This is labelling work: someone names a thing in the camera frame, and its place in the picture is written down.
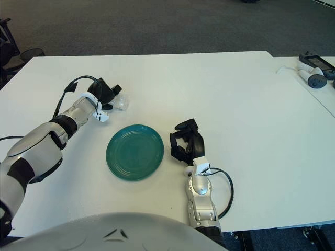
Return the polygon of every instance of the black chair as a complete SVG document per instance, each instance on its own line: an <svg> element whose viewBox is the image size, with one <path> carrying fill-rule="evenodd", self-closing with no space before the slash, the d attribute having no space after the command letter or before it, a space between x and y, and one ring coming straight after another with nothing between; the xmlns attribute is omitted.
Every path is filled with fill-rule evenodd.
<svg viewBox="0 0 335 251"><path fill-rule="evenodd" d="M4 87L8 82L8 76L14 76L17 72L16 70L22 68L30 59L34 56L45 56L41 48L33 48L27 51L24 51L20 55L20 50L16 45L16 42L13 38L12 33L10 32L7 23L10 21L10 18L0 19L0 64L1 64L1 81L0 89ZM10 59L14 56L19 56L22 59L23 63L14 67L4 68Z"/></svg>
<svg viewBox="0 0 335 251"><path fill-rule="evenodd" d="M0 27L5 33L4 34L0 29L0 65L1 65L0 75L2 85L5 85L7 83L8 76L14 76L17 73L15 70L20 69L26 64L22 63L20 65L11 68L7 69L4 68L4 66L8 64L8 62L12 57L20 55L20 50L16 45L13 35L7 26L8 21L10 21L10 18L6 18L3 20L0 19Z"/></svg>

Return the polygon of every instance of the teal ceramic plate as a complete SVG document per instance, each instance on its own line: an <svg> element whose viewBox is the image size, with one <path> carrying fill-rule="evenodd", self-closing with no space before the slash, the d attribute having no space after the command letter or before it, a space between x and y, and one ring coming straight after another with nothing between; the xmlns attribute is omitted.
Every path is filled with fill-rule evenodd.
<svg viewBox="0 0 335 251"><path fill-rule="evenodd" d="M161 164L164 145L159 134L142 124L133 124L118 131L106 150L109 169L125 180L142 180Z"/></svg>

